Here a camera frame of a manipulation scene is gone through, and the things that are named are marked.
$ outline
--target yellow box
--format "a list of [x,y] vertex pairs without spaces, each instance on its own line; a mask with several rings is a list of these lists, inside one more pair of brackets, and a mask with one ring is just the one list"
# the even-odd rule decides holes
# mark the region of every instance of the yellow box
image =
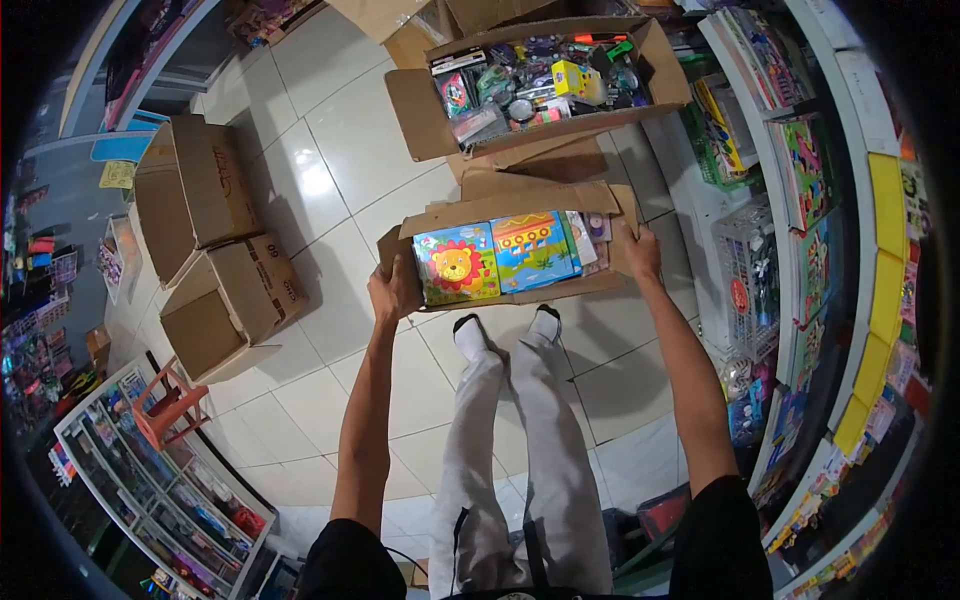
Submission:
[[833,443],[840,448],[844,456],[851,458],[851,452],[856,447],[863,435],[863,426],[867,424],[867,417],[870,416],[870,409],[867,408],[860,398],[851,396],[847,403],[847,410],[844,411],[843,418],[837,426],[836,435],[833,436]]
[[550,72],[558,96],[570,96],[595,106],[607,99],[603,93],[606,91],[603,89],[603,78],[595,69],[569,60],[557,60],[550,67]]
[[863,348],[863,359],[860,361],[860,370],[853,382],[853,393],[871,407],[883,392],[887,361],[890,359],[890,348],[875,334],[871,333],[867,336],[867,343]]
[[876,253],[874,305],[870,330],[887,346],[900,336],[900,298],[903,296],[903,261],[884,252]]
[[906,209],[900,162],[893,156],[868,154],[874,184],[876,245],[902,261],[907,258]]

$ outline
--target white sock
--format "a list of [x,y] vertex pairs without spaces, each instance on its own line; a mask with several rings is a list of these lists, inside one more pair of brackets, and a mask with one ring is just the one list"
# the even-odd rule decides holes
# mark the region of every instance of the white sock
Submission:
[[480,328],[480,320],[475,317],[467,319],[453,333],[453,343],[471,363],[489,349],[483,329]]
[[537,316],[530,323],[530,330],[551,342],[556,342],[557,338],[560,337],[560,319],[550,314],[549,311],[537,309]]

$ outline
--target leg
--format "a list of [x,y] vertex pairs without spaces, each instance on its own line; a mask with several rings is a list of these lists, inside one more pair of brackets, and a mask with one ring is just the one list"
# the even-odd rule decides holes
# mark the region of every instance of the leg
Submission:
[[[451,582],[452,593],[494,589],[516,570],[507,522],[493,492],[493,418],[503,361],[488,349],[476,315],[454,325],[454,341],[469,366],[457,386],[434,509],[429,584],[435,599],[450,595]],[[453,530],[464,508],[469,514],[454,551]]]
[[[542,306],[511,353],[511,383],[527,432],[527,519],[537,524],[551,586],[605,594],[612,589],[600,499],[583,433],[551,371],[562,352],[560,320]],[[517,563],[526,559],[522,544]]]

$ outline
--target person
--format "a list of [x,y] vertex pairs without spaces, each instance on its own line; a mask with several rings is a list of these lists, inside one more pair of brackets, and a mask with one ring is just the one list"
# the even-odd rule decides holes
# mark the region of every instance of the person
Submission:
[[[733,458],[716,372],[660,281],[654,234],[640,226],[637,239],[622,219],[617,226],[660,338],[690,478],[692,501],[676,532],[670,597],[770,598],[773,583],[759,519]],[[373,335],[344,415],[330,521],[310,548],[300,599],[406,595],[379,541],[390,470],[394,336],[397,322],[422,303],[409,298],[402,266],[398,256],[391,274],[377,270],[370,278]],[[491,350],[476,315],[454,326],[454,342],[468,366],[454,399],[434,509],[433,599],[612,597],[605,595],[612,593],[612,574],[596,484],[580,427],[553,374],[553,361],[563,352],[560,334],[559,315],[542,305],[508,367]],[[522,416],[529,457],[524,541],[516,550],[492,485],[493,419],[504,380]]]

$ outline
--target lion illustration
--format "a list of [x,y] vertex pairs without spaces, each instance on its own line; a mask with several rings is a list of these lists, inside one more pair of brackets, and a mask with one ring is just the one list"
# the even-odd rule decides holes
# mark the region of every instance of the lion illustration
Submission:
[[484,268],[476,246],[464,240],[437,244],[433,259],[433,283],[445,290],[476,293],[483,287],[480,271]]

